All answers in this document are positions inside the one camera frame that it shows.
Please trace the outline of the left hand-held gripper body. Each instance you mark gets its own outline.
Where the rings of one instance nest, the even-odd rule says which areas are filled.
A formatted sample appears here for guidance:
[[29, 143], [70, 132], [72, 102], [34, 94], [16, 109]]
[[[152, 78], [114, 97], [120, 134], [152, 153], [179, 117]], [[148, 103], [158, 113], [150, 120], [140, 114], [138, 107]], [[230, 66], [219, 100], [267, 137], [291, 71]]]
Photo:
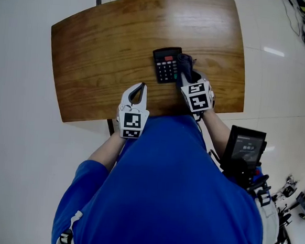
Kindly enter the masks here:
[[149, 117], [149, 111], [133, 108], [129, 105], [118, 107], [117, 121], [120, 136], [137, 139], [141, 136]]

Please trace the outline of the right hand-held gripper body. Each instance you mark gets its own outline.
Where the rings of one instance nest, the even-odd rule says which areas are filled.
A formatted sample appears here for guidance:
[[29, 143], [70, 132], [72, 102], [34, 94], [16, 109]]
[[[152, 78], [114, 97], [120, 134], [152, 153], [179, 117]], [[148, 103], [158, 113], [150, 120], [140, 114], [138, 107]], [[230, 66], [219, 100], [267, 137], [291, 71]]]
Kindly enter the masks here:
[[183, 86], [181, 92], [187, 106], [193, 113], [214, 108], [215, 95], [210, 83], [206, 80]]

